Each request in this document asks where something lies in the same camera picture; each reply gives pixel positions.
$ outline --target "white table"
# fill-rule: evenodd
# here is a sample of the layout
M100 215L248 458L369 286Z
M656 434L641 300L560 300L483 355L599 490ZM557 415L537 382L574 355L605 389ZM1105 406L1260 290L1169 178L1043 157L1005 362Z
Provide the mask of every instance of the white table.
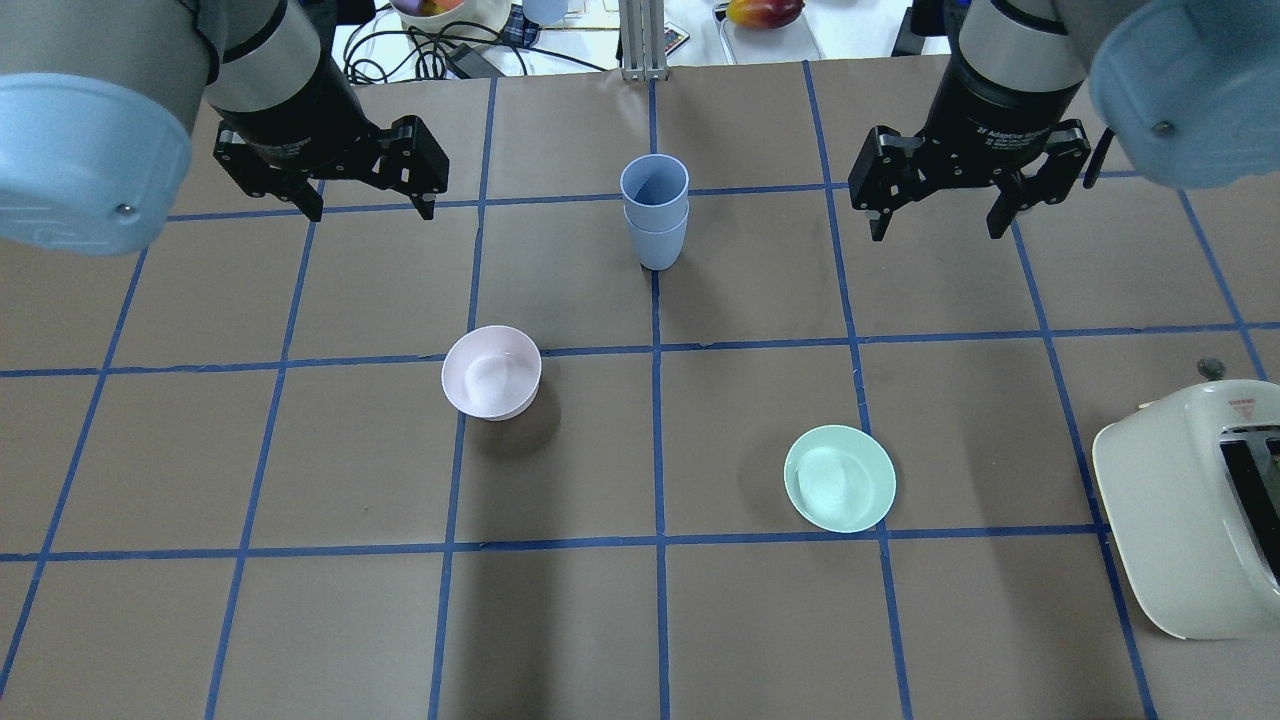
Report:
M581 58L605 68L616 68L618 44L617 0L571 0L571 10L582 8L585 12L571 13L570 17L552 28L544 28L535 47ZM724 65L730 64L719 38L717 22L712 14L716 0L667 0L667 22L690 35L689 41L668 56L671 65ZM814 40L823 59L837 58L882 58L890 55L897 37L902 13L910 0L808 0L804 19L813 31ZM338 28L334 42L334 58L342 63L342 47L353 28ZM383 13L375 23L361 31L401 29L399 17ZM357 58L371 58L387 69L394 67L411 50L403 37L378 37L366 42ZM928 38L924 44L927 54L947 53L946 38ZM521 73L520 63L507 49L493 47L483 50L484 56L508 76ZM559 74L585 72L586 68L535 53L524 53L530 74ZM763 58L762 61L785 61L794 58L780 55ZM392 79L407 79L412 69L402 69Z

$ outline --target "table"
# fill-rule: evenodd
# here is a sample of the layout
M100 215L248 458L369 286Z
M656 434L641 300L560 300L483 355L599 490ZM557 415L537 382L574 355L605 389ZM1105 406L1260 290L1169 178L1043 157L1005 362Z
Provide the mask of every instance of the table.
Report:
M543 32L536 47L581 58L596 65L616 68L618 13L616 0L577 0L582 13L570 17L563 27ZM716 19L712 14L714 0L669 0L666 4L668 22L690 35L689 42L668 56L673 67L703 67L728 64ZM813 29L824 59L887 56L897 37L902 13L910 0L809 0L804 18ZM371 26L375 29L399 29L399 18L384 13ZM342 46L353 28L338 28L334 56L342 63ZM410 51L410 45L399 37L375 38L367 47L367 56L389 63L389 69ZM925 41L927 54L947 53L945 38ZM485 58L508 76L520 74L520 64L504 49L485 50ZM777 60L791 58L778 56ZM532 74L589 72L586 68L558 60L525 55ZM412 77L411 72L393 76L394 79Z
M430 223L340 182L308 223L201 152L142 255L0 243L0 716L1274 715L1280 641L1142 615L1088 448L1202 356L1280 373L1280 176L1117 152L1001 240L988 188L873 243L841 178L943 63L361 88L448 149ZM658 274L616 195L649 150L692 177ZM494 323L545 366L497 424L439 386ZM872 530L787 501L827 423L897 466Z

